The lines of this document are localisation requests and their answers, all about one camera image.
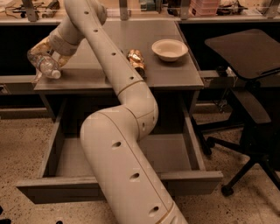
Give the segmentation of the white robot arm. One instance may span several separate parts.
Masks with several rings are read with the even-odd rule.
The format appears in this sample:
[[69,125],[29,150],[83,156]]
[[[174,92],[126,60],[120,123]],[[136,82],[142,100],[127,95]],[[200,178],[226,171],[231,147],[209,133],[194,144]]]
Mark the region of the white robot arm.
[[98,0],[64,0],[66,16],[29,51],[46,77],[60,69],[86,40],[115,91],[119,105],[88,116],[80,143],[119,224],[188,224],[138,143],[158,120],[158,105],[143,78],[102,26],[106,10]]

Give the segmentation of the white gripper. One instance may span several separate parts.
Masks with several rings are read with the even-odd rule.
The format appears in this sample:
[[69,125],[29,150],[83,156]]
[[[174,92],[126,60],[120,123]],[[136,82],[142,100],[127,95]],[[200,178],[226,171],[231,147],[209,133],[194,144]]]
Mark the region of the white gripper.
[[53,49],[59,53],[58,64],[59,67],[63,67],[77,51],[79,41],[75,38],[64,37],[59,33],[58,29],[53,30],[49,34],[49,38],[43,38],[33,48],[29,50],[29,54],[35,55],[47,55]]

